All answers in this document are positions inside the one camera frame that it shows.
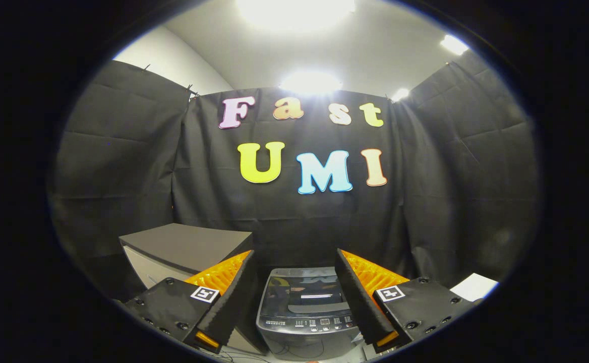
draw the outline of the ceiling light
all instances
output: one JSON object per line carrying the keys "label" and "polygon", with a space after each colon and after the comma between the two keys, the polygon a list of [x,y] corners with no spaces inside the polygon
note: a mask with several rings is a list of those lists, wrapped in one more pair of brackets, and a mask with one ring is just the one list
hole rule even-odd
{"label": "ceiling light", "polygon": [[459,41],[451,35],[445,35],[445,39],[440,42],[440,45],[444,46],[452,53],[456,53],[457,55],[461,55],[464,51],[469,49],[465,44],[462,43],[462,41]]}
{"label": "ceiling light", "polygon": [[288,76],[279,87],[299,93],[324,93],[341,89],[341,82],[322,72],[299,72]]}
{"label": "ceiling light", "polygon": [[401,98],[405,98],[409,96],[409,90],[407,89],[399,89],[395,92],[395,94],[393,95],[393,102],[397,102],[399,101]]}
{"label": "ceiling light", "polygon": [[241,15],[270,30],[320,30],[355,11],[355,0],[237,0]]}

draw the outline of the cable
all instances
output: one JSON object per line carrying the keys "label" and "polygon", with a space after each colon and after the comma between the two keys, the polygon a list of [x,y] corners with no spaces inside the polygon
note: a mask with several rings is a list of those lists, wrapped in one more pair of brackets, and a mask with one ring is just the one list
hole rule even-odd
{"label": "cable", "polygon": [[[291,352],[290,349],[288,349],[288,353],[290,353],[290,354],[292,354],[294,356],[297,356],[299,358],[303,358],[303,359],[315,359],[318,356],[321,356],[322,354],[324,354],[324,351],[326,350],[326,348],[324,346],[324,340],[320,340],[320,342],[322,343],[322,353],[317,354],[316,356],[300,356],[300,355],[297,355],[297,354],[294,354],[293,352]],[[314,343],[313,344],[308,344],[308,345],[304,345],[303,347],[309,347],[310,345],[315,345],[315,344]]]}
{"label": "cable", "polygon": [[254,355],[254,354],[250,354],[250,353],[239,353],[239,352],[232,352],[232,354],[243,354],[243,355],[248,355],[248,356],[251,356],[251,357],[252,357],[252,358],[248,358],[248,357],[245,357],[245,356],[237,356],[237,358],[258,359],[258,360],[267,361],[267,363],[270,363],[270,361],[268,361],[268,360],[265,360],[265,359],[261,358],[260,356],[256,356],[256,355]]}

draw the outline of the black curtain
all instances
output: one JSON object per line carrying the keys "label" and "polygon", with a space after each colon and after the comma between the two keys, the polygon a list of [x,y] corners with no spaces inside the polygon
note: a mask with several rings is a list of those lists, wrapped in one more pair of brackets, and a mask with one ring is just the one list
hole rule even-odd
{"label": "black curtain", "polygon": [[419,271],[446,285],[472,272],[501,280],[541,217],[532,120],[472,51],[415,87],[398,112],[410,116],[401,124],[404,213]]}
{"label": "black curtain", "polygon": [[[223,100],[253,96],[240,126],[220,129]],[[304,115],[275,119],[297,97]],[[347,106],[349,125],[328,106]],[[361,105],[380,108],[381,127]],[[471,51],[404,101],[355,92],[297,95],[249,89],[199,96],[137,67],[110,62],[71,115],[50,179],[64,247],[110,297],[142,289],[117,237],[167,223],[254,234],[260,278],[274,267],[332,266],[342,248],[414,278],[451,287],[472,272],[500,280],[532,240],[539,174],[531,123],[502,78]],[[266,184],[240,174],[241,143],[283,142],[281,173]],[[384,186],[366,185],[360,152],[380,149]],[[352,190],[297,192],[296,156],[324,165],[349,153]]]}
{"label": "black curtain", "polygon": [[[223,100],[253,96],[240,126],[220,129]],[[297,97],[304,115],[275,119],[275,102]],[[328,106],[347,106],[349,125],[334,124]],[[369,125],[359,107],[380,108],[383,126]],[[355,92],[306,96],[271,89],[248,89],[200,96],[191,101],[183,124],[173,173],[175,221],[216,229],[248,230],[254,235],[260,278],[274,267],[333,266],[336,248],[356,253],[405,276],[415,276],[402,215],[399,120],[384,97]],[[268,142],[283,142],[281,174],[267,184],[253,184],[240,174],[242,143],[258,143],[258,170],[268,170]],[[380,149],[387,184],[366,185],[364,149]],[[347,151],[352,190],[319,188],[297,192],[302,170],[296,157],[312,152],[325,165],[333,151]]]}
{"label": "black curtain", "polygon": [[48,180],[60,242],[109,297],[143,291],[118,236],[173,222],[185,88],[113,60],[78,99]]}

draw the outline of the orange letter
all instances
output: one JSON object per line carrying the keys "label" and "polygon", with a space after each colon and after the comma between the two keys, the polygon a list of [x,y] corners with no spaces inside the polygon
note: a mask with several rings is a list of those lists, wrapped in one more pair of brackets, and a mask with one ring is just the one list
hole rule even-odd
{"label": "orange letter", "polygon": [[299,118],[304,115],[304,111],[301,110],[301,102],[294,97],[282,98],[276,101],[274,106],[277,109],[274,110],[272,115],[276,119]]}
{"label": "orange letter", "polygon": [[369,179],[366,185],[370,187],[379,187],[386,184],[387,180],[382,175],[382,164],[380,164],[380,155],[382,151],[378,149],[366,149],[360,153],[366,159],[366,167],[369,170]]}

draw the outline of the white paper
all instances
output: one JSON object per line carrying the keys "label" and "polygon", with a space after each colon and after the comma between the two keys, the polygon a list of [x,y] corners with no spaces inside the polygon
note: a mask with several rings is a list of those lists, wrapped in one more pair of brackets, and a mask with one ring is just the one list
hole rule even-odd
{"label": "white paper", "polygon": [[451,292],[463,299],[475,301],[486,297],[496,287],[498,282],[473,273],[458,285],[451,288]]}

